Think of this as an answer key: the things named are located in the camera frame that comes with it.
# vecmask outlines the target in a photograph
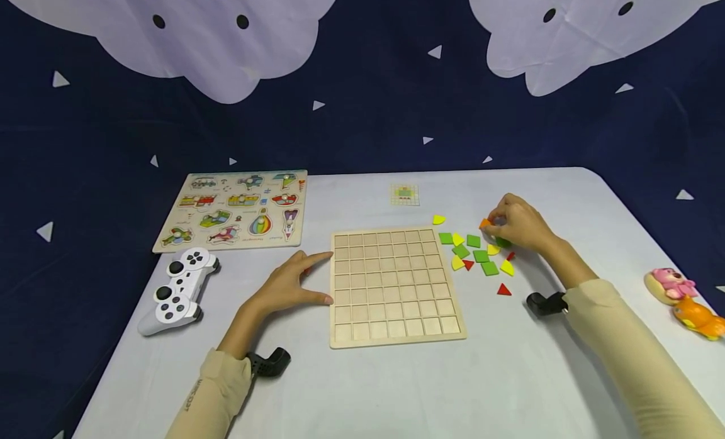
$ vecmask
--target pink toy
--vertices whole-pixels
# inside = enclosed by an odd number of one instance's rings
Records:
[[[664,304],[674,305],[684,296],[697,296],[695,282],[688,281],[672,268],[653,269],[644,277],[644,283],[652,295]]]

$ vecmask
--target wooden grid board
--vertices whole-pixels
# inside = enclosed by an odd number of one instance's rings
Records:
[[[331,348],[467,337],[436,237],[430,226],[332,235]]]
[[[152,251],[300,245],[306,178],[306,170],[192,173]]]

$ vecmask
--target game controller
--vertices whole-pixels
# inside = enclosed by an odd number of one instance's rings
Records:
[[[148,337],[162,330],[194,323],[202,312],[196,298],[208,274],[218,271],[219,259],[203,247],[185,250],[169,263],[166,274],[171,280],[154,291],[157,305],[140,320],[138,332]]]

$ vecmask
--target cloud decoration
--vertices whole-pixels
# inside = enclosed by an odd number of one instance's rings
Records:
[[[186,77],[224,104],[310,57],[335,0],[9,0],[61,29],[91,35],[125,67]]]
[[[718,0],[469,0],[491,33],[495,75],[525,74],[533,96],[557,91],[589,67],[633,54]]]

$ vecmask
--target finger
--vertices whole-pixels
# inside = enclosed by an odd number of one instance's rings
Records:
[[[300,293],[300,301],[305,304],[316,304],[321,306],[328,306],[333,303],[332,296],[328,295],[326,292],[310,291],[305,290],[304,288]]]
[[[326,260],[333,256],[332,252],[320,252],[320,253],[314,253],[311,254],[309,257],[305,257],[301,259],[299,262],[295,262],[297,269],[299,269],[300,272],[304,271],[305,269],[309,267],[313,267],[315,264]]]

